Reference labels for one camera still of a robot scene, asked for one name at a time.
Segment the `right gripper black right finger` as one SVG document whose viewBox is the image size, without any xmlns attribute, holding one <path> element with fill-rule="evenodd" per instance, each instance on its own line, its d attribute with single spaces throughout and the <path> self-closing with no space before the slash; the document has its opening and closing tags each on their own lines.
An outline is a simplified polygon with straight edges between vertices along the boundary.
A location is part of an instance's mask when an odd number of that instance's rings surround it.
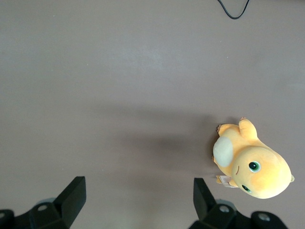
<svg viewBox="0 0 305 229">
<path fill-rule="evenodd" d="M 250 217 L 241 214 L 227 200 L 216 200 L 203 178 L 193 181 L 193 204 L 198 216 L 191 229 L 286 229 L 273 213 L 255 211 Z"/>
</svg>

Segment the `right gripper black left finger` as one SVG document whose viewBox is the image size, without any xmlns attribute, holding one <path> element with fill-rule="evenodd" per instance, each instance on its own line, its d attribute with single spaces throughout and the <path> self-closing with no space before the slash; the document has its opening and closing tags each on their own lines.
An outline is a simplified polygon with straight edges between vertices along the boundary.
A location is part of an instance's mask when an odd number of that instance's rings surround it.
<svg viewBox="0 0 305 229">
<path fill-rule="evenodd" d="M 56 197 L 39 201 L 15 216 L 11 209 L 0 211 L 2 229 L 69 229 L 86 202 L 85 177 L 75 177 Z"/>
</svg>

